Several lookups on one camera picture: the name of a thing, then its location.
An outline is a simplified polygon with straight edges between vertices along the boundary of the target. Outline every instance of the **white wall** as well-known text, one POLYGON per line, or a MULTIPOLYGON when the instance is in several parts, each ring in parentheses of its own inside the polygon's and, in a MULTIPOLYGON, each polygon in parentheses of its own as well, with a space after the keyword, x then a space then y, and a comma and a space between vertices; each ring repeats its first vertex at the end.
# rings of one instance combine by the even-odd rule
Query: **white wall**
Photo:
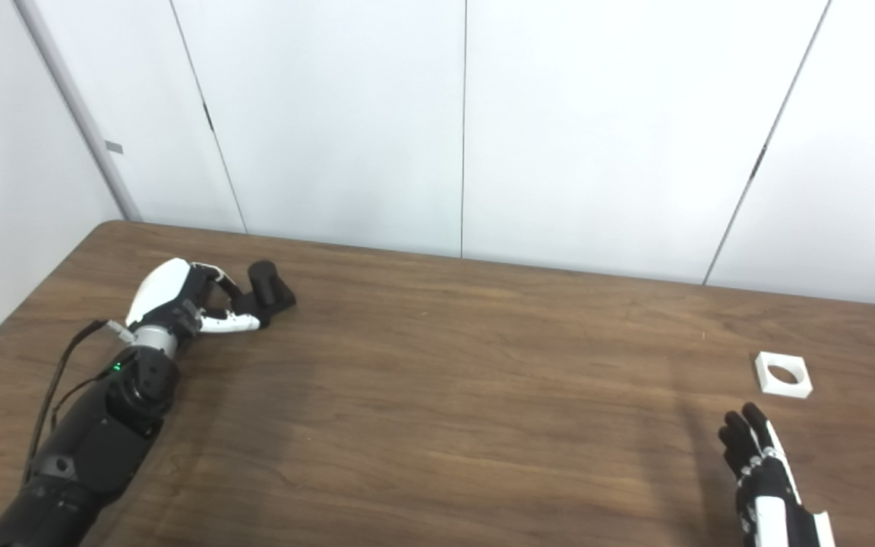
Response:
POLYGON ((140 220, 244 232, 170 3, 20 1, 140 220))
POLYGON ((0 322, 112 218, 110 191, 27 29, 0 1, 0 322))
POLYGON ((833 0, 709 284, 875 302, 875 2, 833 0))
POLYGON ((464 0, 179 0, 248 231, 457 256, 464 0))
POLYGON ((824 6, 469 1, 465 257, 701 283, 824 6))

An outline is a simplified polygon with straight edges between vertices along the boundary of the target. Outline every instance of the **white robotic hand shell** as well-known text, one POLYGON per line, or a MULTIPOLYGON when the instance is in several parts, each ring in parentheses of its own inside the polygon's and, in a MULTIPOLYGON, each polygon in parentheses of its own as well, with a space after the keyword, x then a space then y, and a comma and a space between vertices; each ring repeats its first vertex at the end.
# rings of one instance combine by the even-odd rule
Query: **white robotic hand shell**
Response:
POLYGON ((144 318, 152 309, 166 304, 181 294, 181 288, 191 272, 191 264, 183 258, 173 258, 151 271, 137 289, 126 326, 144 318))

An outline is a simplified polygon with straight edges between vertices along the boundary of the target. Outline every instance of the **round hole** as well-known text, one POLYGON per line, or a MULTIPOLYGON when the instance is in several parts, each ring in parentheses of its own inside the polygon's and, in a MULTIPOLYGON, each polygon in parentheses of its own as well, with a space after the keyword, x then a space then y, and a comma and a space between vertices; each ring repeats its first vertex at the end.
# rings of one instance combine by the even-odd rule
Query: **round hole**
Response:
POLYGON ((778 365, 768 365, 768 372, 786 384, 798 384, 799 380, 791 372, 778 365))

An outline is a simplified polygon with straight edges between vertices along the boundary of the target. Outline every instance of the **robotic hand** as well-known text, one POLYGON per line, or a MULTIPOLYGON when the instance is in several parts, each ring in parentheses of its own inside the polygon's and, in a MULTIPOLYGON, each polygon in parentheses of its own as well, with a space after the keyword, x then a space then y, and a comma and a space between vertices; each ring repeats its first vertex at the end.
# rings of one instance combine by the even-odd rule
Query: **robotic hand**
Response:
POLYGON ((738 480, 735 506, 746 547, 836 547, 829 514, 802 506, 772 423, 754 403, 725 415, 718 436, 738 480))
POLYGON ((94 321, 74 337, 49 385, 20 491, 0 516, 0 547, 80 544, 100 511, 124 494, 157 439, 180 382, 174 361, 179 347, 200 333, 264 328, 295 304, 275 264, 254 263, 248 274, 253 292, 243 294, 219 267, 171 259, 141 284, 126 329, 94 321), (207 307, 215 286, 228 295, 228 309, 207 307), (117 330, 128 347, 79 385, 90 388, 37 447, 66 359, 80 340, 104 325, 117 330))

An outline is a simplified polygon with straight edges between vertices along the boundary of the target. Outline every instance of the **white square block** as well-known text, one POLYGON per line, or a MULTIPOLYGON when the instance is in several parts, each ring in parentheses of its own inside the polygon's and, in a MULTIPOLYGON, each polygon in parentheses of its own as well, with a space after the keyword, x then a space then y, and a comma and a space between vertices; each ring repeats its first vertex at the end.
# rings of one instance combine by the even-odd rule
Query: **white square block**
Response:
POLYGON ((782 395, 805 399, 812 394, 812 380, 809 378, 809 370, 806 369, 805 359, 799 356, 783 356, 781 353, 768 353, 760 351, 754 359, 754 368, 758 373, 758 384, 761 384, 763 394, 782 395), (775 378, 768 367, 779 367, 787 370, 795 377, 797 384, 787 384, 775 378))

